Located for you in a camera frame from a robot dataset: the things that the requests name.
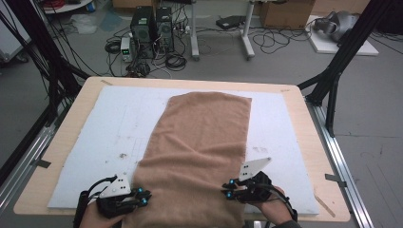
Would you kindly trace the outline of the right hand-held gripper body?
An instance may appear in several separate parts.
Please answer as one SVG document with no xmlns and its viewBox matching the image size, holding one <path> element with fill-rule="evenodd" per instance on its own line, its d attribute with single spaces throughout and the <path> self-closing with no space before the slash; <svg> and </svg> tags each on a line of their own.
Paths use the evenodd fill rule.
<svg viewBox="0 0 403 228">
<path fill-rule="evenodd" d="M 241 203 L 263 202 L 270 196 L 268 190 L 264 190 L 265 184 L 271 181 L 266 174 L 262 172 L 270 162 L 271 158 L 263 158 L 253 161 L 245 161 L 240 166 L 240 174 L 234 180 L 237 190 L 234 192 L 234 199 Z"/>
</svg>

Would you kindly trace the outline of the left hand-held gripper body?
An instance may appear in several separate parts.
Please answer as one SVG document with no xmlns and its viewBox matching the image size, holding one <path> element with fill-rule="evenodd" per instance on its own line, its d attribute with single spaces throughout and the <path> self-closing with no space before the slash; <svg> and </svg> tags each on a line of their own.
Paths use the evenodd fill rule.
<svg viewBox="0 0 403 228">
<path fill-rule="evenodd" d="M 132 199 L 135 191 L 131 189 L 126 175 L 117 175 L 96 199 L 96 204 L 102 216 L 112 219 L 134 211 L 136 205 Z"/>
</svg>

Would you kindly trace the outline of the brown terry towel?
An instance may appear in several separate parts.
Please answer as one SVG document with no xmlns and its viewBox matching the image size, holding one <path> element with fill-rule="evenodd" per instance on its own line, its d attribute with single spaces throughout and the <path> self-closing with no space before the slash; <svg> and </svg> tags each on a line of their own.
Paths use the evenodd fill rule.
<svg viewBox="0 0 403 228">
<path fill-rule="evenodd" d="M 241 228 L 244 205 L 221 185 L 245 160 L 251 103 L 221 92 L 171 97 L 133 177 L 152 197 L 123 228 Z"/>
</svg>

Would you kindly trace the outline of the person's right hand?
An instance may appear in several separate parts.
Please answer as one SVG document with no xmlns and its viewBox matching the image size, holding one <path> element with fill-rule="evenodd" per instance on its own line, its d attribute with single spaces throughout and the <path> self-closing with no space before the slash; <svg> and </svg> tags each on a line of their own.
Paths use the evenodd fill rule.
<svg viewBox="0 0 403 228">
<path fill-rule="evenodd" d="M 254 203 L 254 206 L 276 226 L 293 220 L 286 204 L 275 193 L 267 201 Z"/>
</svg>

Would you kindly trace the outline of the person's left hand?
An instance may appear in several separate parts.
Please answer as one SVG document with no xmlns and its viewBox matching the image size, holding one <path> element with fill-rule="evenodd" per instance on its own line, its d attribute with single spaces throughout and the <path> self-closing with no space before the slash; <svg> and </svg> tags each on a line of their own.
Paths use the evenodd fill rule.
<svg viewBox="0 0 403 228">
<path fill-rule="evenodd" d="M 79 228 L 112 228 L 113 225 L 124 218 L 125 215 L 115 218 L 105 218 L 99 213 L 97 204 L 92 202 L 87 206 Z"/>
</svg>

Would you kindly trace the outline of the white foam mat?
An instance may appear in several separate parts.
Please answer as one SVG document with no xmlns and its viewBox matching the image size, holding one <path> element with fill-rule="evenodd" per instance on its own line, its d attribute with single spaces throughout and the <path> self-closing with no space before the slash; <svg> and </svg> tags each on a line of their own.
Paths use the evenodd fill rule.
<svg viewBox="0 0 403 228">
<path fill-rule="evenodd" d="M 168 100 L 187 92 L 183 88 L 104 87 L 61 166 L 48 207 L 74 209 L 79 193 L 93 182 L 122 173 L 131 178 Z M 317 215 L 319 208 L 285 95 L 229 93 L 252 100 L 246 159 L 269 158 L 271 162 L 261 170 L 285 191 L 300 215 Z"/>
</svg>

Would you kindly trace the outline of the power supply with green display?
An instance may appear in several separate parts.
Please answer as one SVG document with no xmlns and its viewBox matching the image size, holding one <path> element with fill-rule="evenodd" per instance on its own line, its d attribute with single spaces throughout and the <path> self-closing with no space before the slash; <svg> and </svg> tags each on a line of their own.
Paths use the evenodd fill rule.
<svg viewBox="0 0 403 228">
<path fill-rule="evenodd" d="M 129 63 L 133 60 L 133 51 L 129 37 L 123 37 L 121 39 L 121 54 L 126 63 Z"/>
</svg>

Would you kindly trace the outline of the white desk legs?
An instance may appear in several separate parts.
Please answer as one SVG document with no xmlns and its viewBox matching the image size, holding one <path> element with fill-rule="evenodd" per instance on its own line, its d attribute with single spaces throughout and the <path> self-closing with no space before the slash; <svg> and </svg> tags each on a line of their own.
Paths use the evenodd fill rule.
<svg viewBox="0 0 403 228">
<path fill-rule="evenodd" d="M 191 1 L 191 31 L 190 31 L 190 48 L 191 48 L 191 57 L 195 61 L 200 60 L 200 52 L 199 52 L 199 43 L 196 32 L 196 15 L 197 15 L 197 2 L 198 0 L 190 0 Z M 255 3 L 257 0 L 246 0 L 247 1 L 247 10 L 245 15 L 245 23 L 243 28 L 240 30 L 240 39 L 244 45 L 246 51 L 246 59 L 250 60 L 255 56 L 255 52 L 252 48 L 248 32 L 251 25 L 251 20 L 253 16 L 253 11 L 255 7 Z"/>
</svg>

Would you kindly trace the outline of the black computer tower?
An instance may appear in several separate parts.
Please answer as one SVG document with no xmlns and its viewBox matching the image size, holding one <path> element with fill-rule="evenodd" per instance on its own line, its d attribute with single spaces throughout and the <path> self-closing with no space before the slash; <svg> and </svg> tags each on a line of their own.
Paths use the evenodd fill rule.
<svg viewBox="0 0 403 228">
<path fill-rule="evenodd" d="M 172 10 L 170 7 L 156 9 L 156 23 L 158 29 L 158 42 L 162 52 L 174 50 Z"/>
<path fill-rule="evenodd" d="M 157 38 L 153 8 L 151 6 L 138 6 L 133 13 L 130 29 L 140 56 L 145 59 L 152 59 L 154 57 L 152 46 Z"/>
</svg>

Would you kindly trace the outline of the black flat device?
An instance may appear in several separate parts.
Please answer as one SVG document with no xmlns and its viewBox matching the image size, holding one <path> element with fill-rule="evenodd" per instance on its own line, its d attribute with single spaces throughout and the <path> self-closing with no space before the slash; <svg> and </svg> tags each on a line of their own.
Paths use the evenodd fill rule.
<svg viewBox="0 0 403 228">
<path fill-rule="evenodd" d="M 216 21 L 216 25 L 224 30 L 236 28 L 245 22 L 244 16 L 232 15 Z"/>
</svg>

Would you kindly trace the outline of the clear plastic sheet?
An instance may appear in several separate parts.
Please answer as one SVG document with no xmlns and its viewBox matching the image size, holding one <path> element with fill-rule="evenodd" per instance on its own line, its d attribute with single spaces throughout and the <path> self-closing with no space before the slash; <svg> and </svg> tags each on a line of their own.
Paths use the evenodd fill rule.
<svg viewBox="0 0 403 228">
<path fill-rule="evenodd" d="M 93 34 L 96 27 L 96 18 L 87 14 L 74 14 L 70 17 L 72 25 L 77 28 L 79 34 Z"/>
</svg>

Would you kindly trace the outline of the large cardboard box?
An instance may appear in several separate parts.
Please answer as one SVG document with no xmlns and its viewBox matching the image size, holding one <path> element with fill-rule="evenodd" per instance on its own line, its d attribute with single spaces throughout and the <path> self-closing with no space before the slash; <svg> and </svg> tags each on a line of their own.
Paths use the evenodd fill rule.
<svg viewBox="0 0 403 228">
<path fill-rule="evenodd" d="M 304 29 L 316 0 L 285 0 L 263 3 L 259 19 L 269 29 Z"/>
</svg>

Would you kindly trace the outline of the grey rounded device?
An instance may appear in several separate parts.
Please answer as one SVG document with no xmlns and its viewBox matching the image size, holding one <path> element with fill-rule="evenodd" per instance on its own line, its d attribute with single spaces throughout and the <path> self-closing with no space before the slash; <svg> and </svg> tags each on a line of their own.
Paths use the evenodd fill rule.
<svg viewBox="0 0 403 228">
<path fill-rule="evenodd" d="M 313 29 L 322 31 L 334 42 L 339 43 L 351 31 L 358 18 L 358 15 L 351 14 L 345 10 L 332 11 L 325 17 L 317 18 Z"/>
</svg>

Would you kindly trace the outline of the white round table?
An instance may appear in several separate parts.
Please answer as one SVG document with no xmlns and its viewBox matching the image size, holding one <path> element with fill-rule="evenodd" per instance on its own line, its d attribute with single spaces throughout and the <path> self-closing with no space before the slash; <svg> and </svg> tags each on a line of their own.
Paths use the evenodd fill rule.
<svg viewBox="0 0 403 228">
<path fill-rule="evenodd" d="M 45 14 L 54 14 L 86 8 L 95 11 L 94 0 L 46 0 L 43 4 Z"/>
</svg>

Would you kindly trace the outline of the black metal frame post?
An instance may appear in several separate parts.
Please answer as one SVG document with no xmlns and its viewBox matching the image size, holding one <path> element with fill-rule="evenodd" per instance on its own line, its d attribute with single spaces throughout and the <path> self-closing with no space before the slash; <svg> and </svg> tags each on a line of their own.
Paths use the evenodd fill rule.
<svg viewBox="0 0 403 228">
<path fill-rule="evenodd" d="M 306 96 L 306 100 L 311 105 L 321 106 L 323 99 L 328 97 L 325 126 L 332 137 L 335 136 L 334 119 L 340 77 L 375 27 L 397 1 L 370 0 L 330 64 L 317 76 L 297 86 L 300 90 L 315 86 L 313 91 Z"/>
<path fill-rule="evenodd" d="M 48 107 L 46 122 L 50 125 L 58 117 L 58 107 L 63 100 L 75 98 L 81 90 L 75 76 L 86 80 L 89 75 L 66 60 L 53 42 L 43 19 L 30 0 L 4 0 L 36 46 L 36 53 L 16 27 L 0 10 L 0 20 L 23 46 L 41 76 L 48 81 Z"/>
</svg>

